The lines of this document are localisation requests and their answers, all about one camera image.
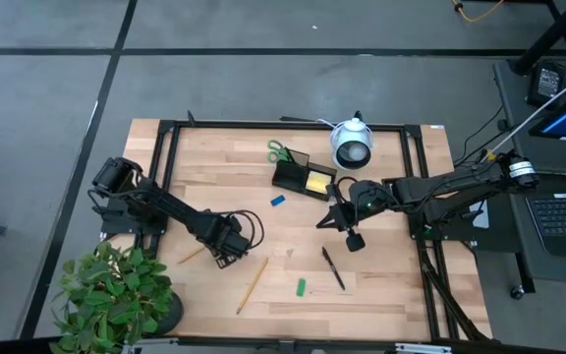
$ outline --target green scissors handle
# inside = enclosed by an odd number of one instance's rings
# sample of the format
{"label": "green scissors handle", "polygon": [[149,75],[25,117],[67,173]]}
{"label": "green scissors handle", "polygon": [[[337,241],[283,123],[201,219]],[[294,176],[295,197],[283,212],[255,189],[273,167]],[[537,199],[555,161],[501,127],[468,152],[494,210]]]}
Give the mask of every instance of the green scissors handle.
{"label": "green scissors handle", "polygon": [[267,142],[267,148],[270,149],[270,152],[267,154],[267,160],[271,163],[274,163],[278,160],[281,161],[289,161],[290,155],[288,154],[285,146],[278,141],[271,140]]}

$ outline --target white camera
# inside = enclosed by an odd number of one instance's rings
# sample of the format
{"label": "white camera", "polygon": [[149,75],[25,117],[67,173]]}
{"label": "white camera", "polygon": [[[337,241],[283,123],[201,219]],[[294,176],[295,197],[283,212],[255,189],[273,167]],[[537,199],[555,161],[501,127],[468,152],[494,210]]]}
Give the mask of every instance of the white camera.
{"label": "white camera", "polygon": [[372,131],[359,118],[339,123],[331,133],[333,162],[340,168],[355,170],[370,161]]}

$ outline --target green eraser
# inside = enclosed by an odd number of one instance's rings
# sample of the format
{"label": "green eraser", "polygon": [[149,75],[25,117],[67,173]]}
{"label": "green eraser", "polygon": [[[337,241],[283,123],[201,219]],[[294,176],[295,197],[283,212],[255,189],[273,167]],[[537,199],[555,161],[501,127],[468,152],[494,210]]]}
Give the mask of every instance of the green eraser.
{"label": "green eraser", "polygon": [[299,279],[299,287],[296,288],[296,296],[303,297],[305,293],[305,280],[303,278]]}

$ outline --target laptop keyboard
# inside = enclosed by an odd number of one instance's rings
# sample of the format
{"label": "laptop keyboard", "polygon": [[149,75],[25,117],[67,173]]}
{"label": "laptop keyboard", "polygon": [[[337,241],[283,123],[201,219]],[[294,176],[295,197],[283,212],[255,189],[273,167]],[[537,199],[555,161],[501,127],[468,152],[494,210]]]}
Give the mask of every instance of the laptop keyboard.
{"label": "laptop keyboard", "polygon": [[528,197],[528,203],[542,236],[566,236],[566,198]]}

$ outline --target wooden tabletop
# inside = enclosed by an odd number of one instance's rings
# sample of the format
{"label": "wooden tabletop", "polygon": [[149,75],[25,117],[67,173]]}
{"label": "wooden tabletop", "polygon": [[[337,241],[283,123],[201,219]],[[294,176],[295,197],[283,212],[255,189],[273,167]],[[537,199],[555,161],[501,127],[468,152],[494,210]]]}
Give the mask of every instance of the wooden tabletop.
{"label": "wooden tabletop", "polygon": [[[150,164],[158,122],[134,120],[126,142],[124,156],[144,169]],[[444,129],[422,126],[422,130],[430,175],[450,171]],[[367,246],[349,252],[345,233],[315,228],[329,203],[271,185],[275,166],[266,159],[266,142],[271,139],[309,153],[311,162],[335,168],[328,131],[181,129],[170,193],[196,209],[253,210],[263,221],[265,240],[225,269],[219,269],[207,251],[177,265],[201,244],[182,224],[171,220],[158,259],[168,266],[166,274],[183,301],[185,315],[169,335],[429,340],[421,271],[406,216],[386,211],[364,220],[360,232]],[[168,145],[164,145],[161,166]],[[410,146],[417,161],[413,142]],[[374,181],[404,176],[398,134],[375,132],[368,166],[338,171],[338,178],[344,175]],[[348,190],[346,183],[343,190]],[[271,206],[270,201],[280,195],[285,201]],[[133,237],[120,235],[112,242],[128,247]],[[452,293],[478,328],[490,335],[473,255],[460,243],[443,245]],[[346,291],[339,287],[321,247],[328,250]],[[267,267],[236,315],[265,258],[269,258]],[[299,278],[307,281],[303,297],[296,295]],[[436,294],[440,329],[446,335],[441,304]]]}

